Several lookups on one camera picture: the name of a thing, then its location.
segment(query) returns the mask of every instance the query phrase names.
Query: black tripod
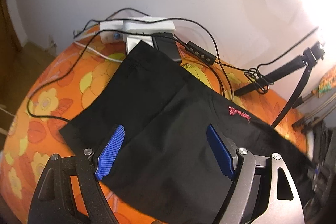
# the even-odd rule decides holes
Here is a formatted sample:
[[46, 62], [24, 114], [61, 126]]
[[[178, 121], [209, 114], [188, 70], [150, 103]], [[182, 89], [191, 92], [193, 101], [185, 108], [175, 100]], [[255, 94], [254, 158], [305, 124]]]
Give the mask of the black tripod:
[[250, 83], [246, 86], [243, 86], [240, 89], [237, 89], [234, 92], [234, 95], [236, 96], [242, 96], [245, 95], [253, 90], [258, 89], [258, 85], [265, 85], [267, 82], [275, 82], [293, 72], [295, 72], [298, 69], [305, 68], [302, 77], [297, 84], [293, 94], [289, 98], [288, 102], [284, 106], [283, 110], [280, 112], [278, 117], [275, 119], [275, 121], [272, 123], [272, 127], [275, 128], [278, 123], [285, 117], [287, 112], [291, 109], [291, 107], [294, 105], [295, 101], [299, 98], [301, 92], [305, 88], [312, 68], [317, 64], [318, 60], [323, 60], [324, 50], [320, 42], [316, 42], [311, 48], [307, 48], [303, 55], [298, 55], [295, 57], [292, 61], [289, 61], [285, 65], [281, 66], [280, 68], [270, 72], [269, 74], [265, 75], [264, 77], [259, 78], [256, 80], [256, 83]]

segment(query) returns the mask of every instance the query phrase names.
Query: floral tablecloth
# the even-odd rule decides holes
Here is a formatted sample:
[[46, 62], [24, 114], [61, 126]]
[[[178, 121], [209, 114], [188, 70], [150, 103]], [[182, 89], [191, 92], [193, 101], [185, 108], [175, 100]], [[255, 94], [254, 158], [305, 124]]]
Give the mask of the floral tablecloth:
[[[88, 32], [96, 30], [98, 30], [97, 27], [93, 27]], [[87, 43], [88, 39], [82, 40], [82, 43]], [[123, 60], [125, 58], [125, 44], [122, 41], [103, 44], [98, 36], [91, 43], [91, 47], [114, 59]], [[39, 86], [64, 75], [82, 50], [83, 48], [75, 44], [70, 45], [41, 74], [27, 97]], [[180, 45], [179, 52], [182, 56], [181, 66], [183, 68], [216, 92], [220, 92], [218, 80], [208, 67], [190, 56]], [[56, 115], [72, 119], [97, 98], [119, 65], [120, 63], [107, 61], [94, 53], [85, 52], [67, 77], [47, 86], [34, 96], [29, 106], [31, 112], [36, 115]], [[219, 66], [214, 65], [213, 67], [226, 89], [226, 98], [230, 99], [231, 92], [224, 74]], [[225, 68], [225, 70], [234, 89], [248, 82], [241, 71], [231, 68]], [[252, 92], [239, 98], [235, 97], [234, 102], [269, 124], [274, 121], [286, 103], [272, 90], [263, 96]], [[0, 162], [0, 193], [22, 223], [27, 223], [36, 184], [50, 155], [54, 153], [62, 157], [73, 155], [59, 133], [65, 122], [30, 117], [26, 104], [27, 98], [16, 113]], [[290, 110], [276, 130], [305, 153], [305, 136], [291, 128], [291, 124], [300, 116], [297, 110]], [[78, 211], [86, 214], [77, 178], [72, 177], [71, 180]], [[101, 187], [120, 224], [151, 224], [155, 221], [152, 217], [128, 206], [102, 183]]]

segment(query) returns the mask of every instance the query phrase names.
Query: black cloth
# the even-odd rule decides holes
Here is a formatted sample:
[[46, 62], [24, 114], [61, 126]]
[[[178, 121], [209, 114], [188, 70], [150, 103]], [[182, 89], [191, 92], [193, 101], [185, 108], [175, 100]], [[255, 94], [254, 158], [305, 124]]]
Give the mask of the black cloth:
[[[251, 118], [231, 115], [229, 106]], [[210, 123], [255, 155], [280, 153], [301, 201], [310, 195], [305, 155], [144, 42], [90, 107], [60, 132], [78, 154], [96, 149], [116, 123], [124, 126], [125, 140], [103, 182], [130, 206], [163, 222], [212, 223], [225, 199], [231, 181], [206, 140]]]

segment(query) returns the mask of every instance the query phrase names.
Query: wooden door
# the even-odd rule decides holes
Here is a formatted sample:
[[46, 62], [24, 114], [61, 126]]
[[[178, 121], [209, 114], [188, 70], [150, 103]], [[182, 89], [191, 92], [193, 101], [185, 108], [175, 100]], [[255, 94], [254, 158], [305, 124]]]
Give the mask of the wooden door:
[[22, 49], [14, 31], [6, 0], [0, 0], [0, 90], [10, 72], [15, 56]]

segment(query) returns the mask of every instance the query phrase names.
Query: brown floor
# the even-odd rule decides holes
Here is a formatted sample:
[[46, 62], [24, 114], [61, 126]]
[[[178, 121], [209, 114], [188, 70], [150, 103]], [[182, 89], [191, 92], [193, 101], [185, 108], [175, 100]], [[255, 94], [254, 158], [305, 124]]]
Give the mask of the brown floor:
[[[0, 104], [15, 114], [25, 98], [29, 88], [34, 84], [45, 68], [55, 59], [31, 42], [19, 52], [9, 72], [4, 86], [0, 87]], [[8, 130], [13, 117], [0, 111], [0, 128]], [[3, 136], [0, 136], [0, 150], [3, 147]]]

